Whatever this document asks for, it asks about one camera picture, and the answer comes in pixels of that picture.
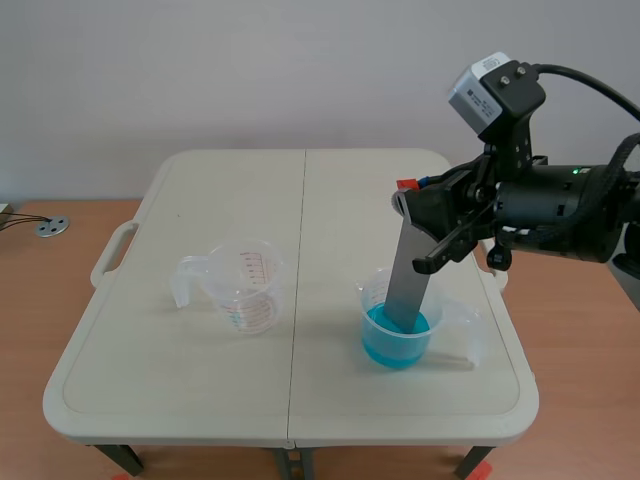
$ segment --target measuring cup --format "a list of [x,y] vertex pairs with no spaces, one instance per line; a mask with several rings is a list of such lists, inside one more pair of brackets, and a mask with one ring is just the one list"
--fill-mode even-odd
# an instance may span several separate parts
[[438,278],[432,276],[420,307],[414,331],[402,333],[386,315],[384,302],[389,289],[391,269],[379,269],[364,285],[357,285],[362,307],[362,345],[369,356],[381,365],[406,368],[416,363],[434,337],[450,326],[465,331],[464,355],[478,366],[483,352],[482,318],[466,305],[443,293]]
[[262,240],[220,245],[207,256],[184,257],[171,277],[178,308],[191,301],[194,282],[214,306],[241,332],[259,333],[278,320],[282,310],[284,263],[277,250]]

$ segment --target white table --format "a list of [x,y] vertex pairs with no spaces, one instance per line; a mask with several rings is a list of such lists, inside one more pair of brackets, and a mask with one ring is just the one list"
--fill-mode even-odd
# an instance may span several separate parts
[[[392,372],[360,346],[353,286],[393,261],[395,180],[448,167],[435,153],[405,149],[169,159],[92,272],[96,292],[45,390],[47,421],[132,474],[140,465],[131,444],[299,448],[309,467],[313,447],[489,448],[517,439],[538,393],[496,282],[473,256],[438,275],[484,317],[488,354],[479,367],[423,360]],[[132,231],[121,265],[108,272]],[[288,265],[283,318],[257,336],[212,318],[204,298],[176,310],[168,287],[181,257],[243,236],[272,242]]]

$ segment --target blue liquid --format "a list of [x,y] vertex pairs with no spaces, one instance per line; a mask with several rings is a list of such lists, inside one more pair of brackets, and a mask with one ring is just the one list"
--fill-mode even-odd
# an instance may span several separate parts
[[[384,314],[384,304],[376,305],[367,312],[376,324],[394,333],[405,333]],[[429,331],[429,323],[418,314],[412,334]],[[407,368],[416,363],[427,347],[429,335],[419,338],[395,337],[377,329],[363,332],[362,345],[367,354],[376,362],[390,368]]]

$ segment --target table seam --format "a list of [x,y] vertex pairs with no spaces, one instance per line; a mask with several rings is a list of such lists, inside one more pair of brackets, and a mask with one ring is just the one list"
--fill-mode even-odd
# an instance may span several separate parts
[[287,405],[287,440],[289,440],[289,422],[291,419],[291,388],[293,385],[293,354],[296,345],[296,317],[298,315],[298,288],[300,282],[300,253],[302,251],[302,222],[304,215],[304,187],[307,176],[307,149],[304,151],[304,167],[302,169],[302,201],[300,202],[300,236],[298,237],[298,268],[296,270],[296,295],[293,309],[293,336],[291,338],[291,368],[289,369],[289,404]]

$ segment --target table leg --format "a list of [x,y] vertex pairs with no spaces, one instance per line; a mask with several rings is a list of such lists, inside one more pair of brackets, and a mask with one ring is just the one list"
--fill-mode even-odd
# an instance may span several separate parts
[[482,462],[485,457],[489,455],[489,453],[491,453],[491,450],[493,450],[493,448],[494,447],[473,447],[471,450],[469,450],[467,456],[464,457],[462,462],[460,462],[460,465],[458,465],[458,468],[456,468],[456,477],[458,477],[460,480],[464,480],[469,475],[471,475],[471,472],[473,472],[475,468],[480,465],[480,462]]
[[133,477],[141,473],[144,468],[142,462],[129,445],[94,445],[94,447]]
[[313,448],[300,448],[300,463],[304,480],[313,480]]
[[273,452],[273,457],[276,460],[276,466],[278,467],[278,473],[280,474],[280,480],[293,480],[293,473],[291,472],[291,460],[289,460],[289,453],[284,448],[270,448]]

